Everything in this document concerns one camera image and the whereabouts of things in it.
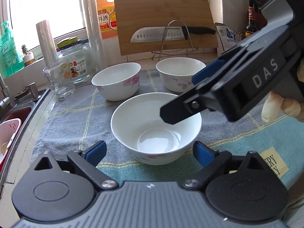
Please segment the gloved right hand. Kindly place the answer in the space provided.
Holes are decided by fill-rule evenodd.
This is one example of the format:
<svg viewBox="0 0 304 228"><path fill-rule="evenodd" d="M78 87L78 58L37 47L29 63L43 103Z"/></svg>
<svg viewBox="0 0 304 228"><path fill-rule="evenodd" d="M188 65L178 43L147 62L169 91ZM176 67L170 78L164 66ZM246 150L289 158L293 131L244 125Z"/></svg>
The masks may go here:
<svg viewBox="0 0 304 228"><path fill-rule="evenodd" d="M269 97L264 102L261 119L265 123L272 123L279 111L282 111L286 116L293 117L299 122L304 120L304 104L295 99L283 98L279 94L271 91Z"/></svg>

